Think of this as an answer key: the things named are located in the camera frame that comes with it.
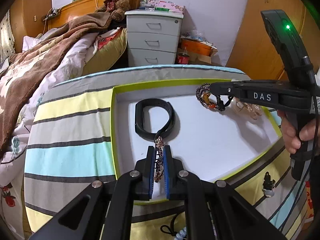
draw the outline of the striped fabric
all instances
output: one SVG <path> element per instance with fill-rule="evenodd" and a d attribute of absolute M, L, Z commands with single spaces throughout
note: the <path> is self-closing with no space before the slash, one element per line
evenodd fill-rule
<path fill-rule="evenodd" d="M 25 204 L 31 230 L 37 231 L 93 180 L 115 180 L 110 142 L 110 106 L 115 85 L 185 78 L 248 77 L 233 69 L 197 65 L 153 66 L 98 73 L 59 84 L 44 95 L 28 142 L 25 163 Z M 276 180 L 275 196 L 262 192 L 264 175 Z M 280 139 L 263 157 L 227 179 L 250 204 L 277 228 L 282 226 L 296 194 L 299 201 L 284 226 L 295 239 L 306 214 L 304 187 L 290 174 L 290 157 Z M 131 239 L 172 239 L 159 228 L 183 211 L 182 202 L 135 205 Z M 185 226 L 184 213 L 175 229 Z"/>

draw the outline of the black wristband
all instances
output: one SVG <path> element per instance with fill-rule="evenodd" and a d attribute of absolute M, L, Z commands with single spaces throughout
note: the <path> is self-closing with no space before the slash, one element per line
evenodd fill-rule
<path fill-rule="evenodd" d="M 143 108 L 145 108 L 146 106 L 162 107 L 169 114 L 169 120 L 157 133 L 147 132 L 143 128 Z M 161 136 L 162 138 L 166 138 L 171 133 L 175 121 L 175 112 L 169 102 L 157 98 L 148 98 L 141 100 L 136 104 L 134 128 L 136 133 L 145 140 L 155 141 L 159 136 Z"/>

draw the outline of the brown teddy bear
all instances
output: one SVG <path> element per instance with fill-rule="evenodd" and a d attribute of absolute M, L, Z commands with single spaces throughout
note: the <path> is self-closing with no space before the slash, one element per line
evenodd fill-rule
<path fill-rule="evenodd" d="M 111 18 L 115 21 L 121 22 L 124 19 L 124 13 L 130 10 L 129 0 L 103 0 L 104 5 L 96 12 L 112 11 Z"/>

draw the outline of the human hand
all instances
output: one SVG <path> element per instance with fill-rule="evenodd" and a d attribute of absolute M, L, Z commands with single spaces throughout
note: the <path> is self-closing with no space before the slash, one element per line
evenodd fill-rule
<path fill-rule="evenodd" d="M 278 116 L 281 118 L 281 131 L 284 140 L 285 148 L 289 153 L 295 154 L 301 147 L 301 141 L 312 140 L 315 136 L 316 119 L 307 123 L 300 131 L 299 138 L 296 136 L 296 129 L 288 121 L 285 112 L 277 110 Z M 318 130 L 318 145 L 320 143 L 320 129 Z"/>

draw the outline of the wooden wardrobe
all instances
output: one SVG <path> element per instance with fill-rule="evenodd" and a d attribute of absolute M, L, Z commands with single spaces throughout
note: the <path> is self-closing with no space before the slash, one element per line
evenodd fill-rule
<path fill-rule="evenodd" d="M 252 79 L 286 79 L 284 66 L 265 30 L 260 11 L 282 9 L 302 37 L 315 72 L 320 65 L 320 30 L 301 0 L 248 0 L 227 62 Z"/>
<path fill-rule="evenodd" d="M 51 7 L 51 0 L 15 0 L 11 5 L 10 24 L 17 53 L 22 52 L 24 36 L 36 37 L 44 31 L 41 17 L 46 15 Z"/>

